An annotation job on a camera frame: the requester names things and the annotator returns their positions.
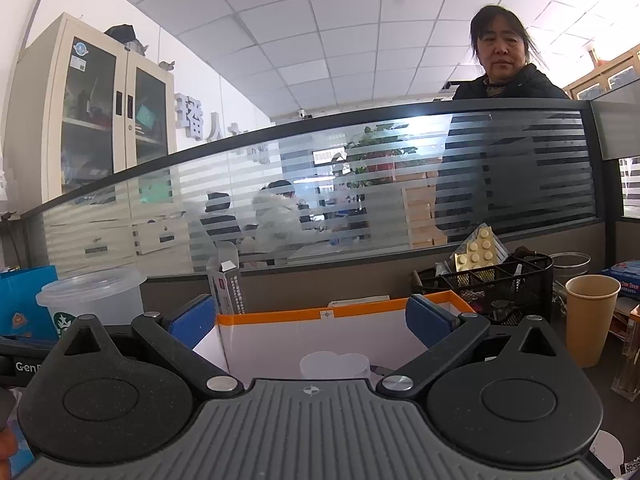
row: blue gripper pad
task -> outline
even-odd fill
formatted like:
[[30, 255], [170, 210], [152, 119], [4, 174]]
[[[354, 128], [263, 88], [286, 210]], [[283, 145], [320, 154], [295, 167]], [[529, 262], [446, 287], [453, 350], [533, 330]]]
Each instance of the blue gripper pad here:
[[407, 328], [427, 348], [444, 339], [460, 325], [456, 316], [420, 294], [412, 294], [407, 300], [404, 320]]
[[162, 327], [191, 350], [216, 323], [216, 304], [209, 294], [201, 294], [165, 316]]

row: person in white coat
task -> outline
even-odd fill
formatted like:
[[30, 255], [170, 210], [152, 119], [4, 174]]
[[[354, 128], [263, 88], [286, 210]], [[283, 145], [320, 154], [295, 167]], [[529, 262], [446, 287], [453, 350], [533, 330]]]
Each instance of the person in white coat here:
[[322, 239], [315, 230], [302, 228], [295, 192], [287, 180], [271, 182], [256, 193], [252, 203], [258, 224], [255, 231], [258, 252], [295, 250]]

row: woman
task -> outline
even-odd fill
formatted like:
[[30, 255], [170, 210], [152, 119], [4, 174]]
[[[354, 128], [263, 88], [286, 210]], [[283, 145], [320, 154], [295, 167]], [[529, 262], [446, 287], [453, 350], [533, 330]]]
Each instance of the woman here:
[[303, 229], [295, 192], [288, 180], [271, 182], [255, 194], [252, 203], [258, 224], [257, 252], [294, 250], [321, 240], [313, 229]]
[[[567, 98], [530, 62], [540, 53], [510, 10], [483, 7], [471, 20], [470, 36], [485, 74], [462, 83], [454, 99]], [[464, 240], [482, 222], [498, 234], [536, 226], [521, 211], [541, 199], [537, 152], [545, 139], [528, 132], [536, 128], [523, 125], [527, 119], [536, 121], [526, 110], [453, 115], [434, 208], [436, 225], [449, 242]]]
[[518, 17], [501, 6], [488, 5], [471, 20], [471, 47], [485, 70], [462, 83], [454, 99], [539, 97], [567, 99], [537, 67], [531, 57], [540, 53]]

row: ceiling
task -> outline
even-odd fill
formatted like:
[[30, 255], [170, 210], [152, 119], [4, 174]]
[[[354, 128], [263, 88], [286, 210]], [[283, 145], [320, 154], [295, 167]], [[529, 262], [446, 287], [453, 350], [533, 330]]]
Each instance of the ceiling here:
[[477, 77], [468, 25], [484, 4], [520, 16], [557, 84], [584, 45], [640, 0], [128, 0], [268, 116], [420, 96]]

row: glass cabinet door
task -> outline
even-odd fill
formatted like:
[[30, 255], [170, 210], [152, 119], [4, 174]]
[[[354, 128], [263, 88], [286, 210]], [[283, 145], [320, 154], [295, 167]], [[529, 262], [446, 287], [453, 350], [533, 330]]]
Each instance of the glass cabinet door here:
[[74, 37], [64, 89], [60, 167], [62, 193], [113, 174], [114, 96], [117, 57]]
[[169, 98], [173, 99], [173, 76], [140, 54], [127, 58], [127, 167], [168, 155]]

